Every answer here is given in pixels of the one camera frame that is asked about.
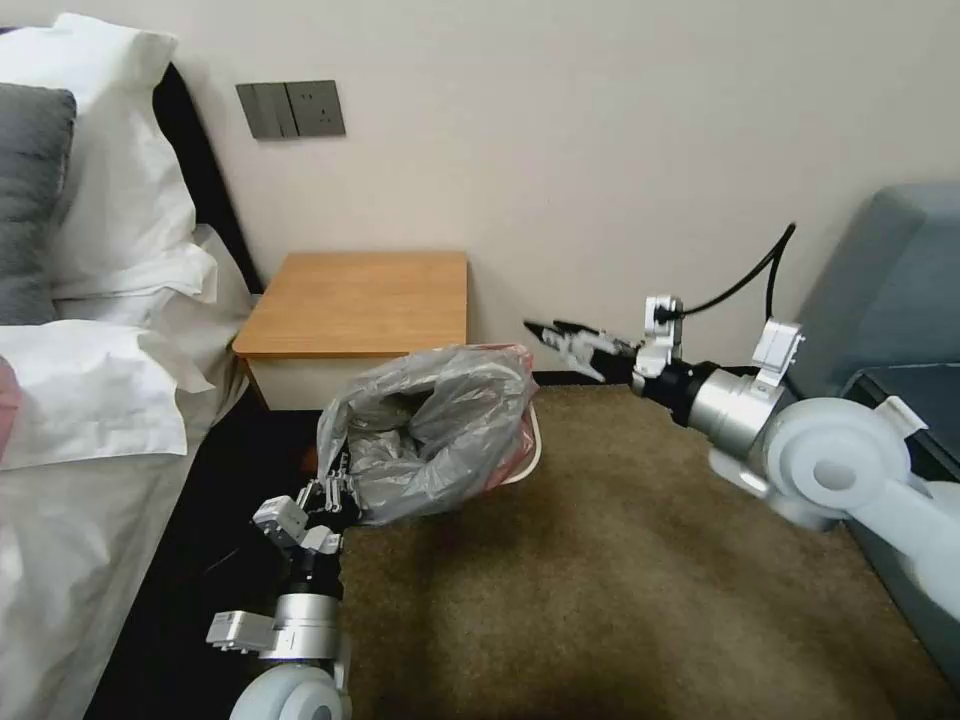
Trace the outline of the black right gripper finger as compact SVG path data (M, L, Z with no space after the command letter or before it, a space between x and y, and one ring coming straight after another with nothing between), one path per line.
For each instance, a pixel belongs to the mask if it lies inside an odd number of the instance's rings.
M541 344L560 354L569 356L574 354L586 355L593 351L612 356L633 356L638 349L638 345L635 343L579 323L559 319L550 323L543 323L524 319L523 326Z
M559 338L548 345L574 372L595 381L622 381L623 357L604 338Z

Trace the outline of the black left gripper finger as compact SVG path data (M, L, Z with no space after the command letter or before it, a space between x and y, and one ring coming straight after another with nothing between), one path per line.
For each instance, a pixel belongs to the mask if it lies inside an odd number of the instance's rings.
M361 516L362 506L351 473L351 453L341 448L332 464L332 509L346 516Z
M319 462L304 488L302 508L307 513L335 510L335 494L332 490L331 477L331 464Z

